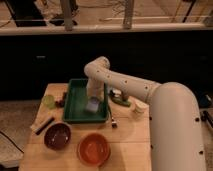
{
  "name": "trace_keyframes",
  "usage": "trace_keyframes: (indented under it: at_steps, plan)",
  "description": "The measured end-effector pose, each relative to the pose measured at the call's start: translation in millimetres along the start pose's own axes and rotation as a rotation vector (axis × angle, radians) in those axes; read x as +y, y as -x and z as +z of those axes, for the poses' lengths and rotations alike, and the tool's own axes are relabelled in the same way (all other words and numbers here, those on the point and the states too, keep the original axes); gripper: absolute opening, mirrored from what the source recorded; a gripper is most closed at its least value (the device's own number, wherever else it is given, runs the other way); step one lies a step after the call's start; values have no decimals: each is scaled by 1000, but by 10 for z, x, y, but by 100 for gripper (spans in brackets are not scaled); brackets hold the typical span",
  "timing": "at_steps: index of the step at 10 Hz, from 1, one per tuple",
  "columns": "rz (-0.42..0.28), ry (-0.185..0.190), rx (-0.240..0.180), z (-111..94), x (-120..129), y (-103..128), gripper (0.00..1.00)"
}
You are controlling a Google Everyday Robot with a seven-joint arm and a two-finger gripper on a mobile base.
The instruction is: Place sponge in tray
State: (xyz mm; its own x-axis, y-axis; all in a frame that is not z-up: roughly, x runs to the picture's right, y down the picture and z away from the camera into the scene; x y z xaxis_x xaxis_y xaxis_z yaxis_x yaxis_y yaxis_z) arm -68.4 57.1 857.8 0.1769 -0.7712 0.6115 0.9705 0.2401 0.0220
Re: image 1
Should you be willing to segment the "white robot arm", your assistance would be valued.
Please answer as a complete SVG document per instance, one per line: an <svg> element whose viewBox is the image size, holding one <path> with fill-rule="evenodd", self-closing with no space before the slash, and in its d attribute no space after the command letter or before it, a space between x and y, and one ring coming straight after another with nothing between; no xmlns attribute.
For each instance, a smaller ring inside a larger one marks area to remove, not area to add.
<svg viewBox="0 0 213 171"><path fill-rule="evenodd" d="M103 56L84 73L88 91L106 83L149 105L152 171L207 171L199 106L188 87L114 72Z"/></svg>

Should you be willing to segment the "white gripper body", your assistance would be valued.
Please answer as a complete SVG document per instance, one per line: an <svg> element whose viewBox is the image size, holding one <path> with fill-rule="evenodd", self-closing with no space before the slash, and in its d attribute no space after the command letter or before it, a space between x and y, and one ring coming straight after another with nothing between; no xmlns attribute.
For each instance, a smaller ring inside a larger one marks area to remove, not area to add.
<svg viewBox="0 0 213 171"><path fill-rule="evenodd" d="M101 81L94 80L92 78L88 79L87 85L87 96L89 98L95 97L99 100L103 99L104 83Z"/></svg>

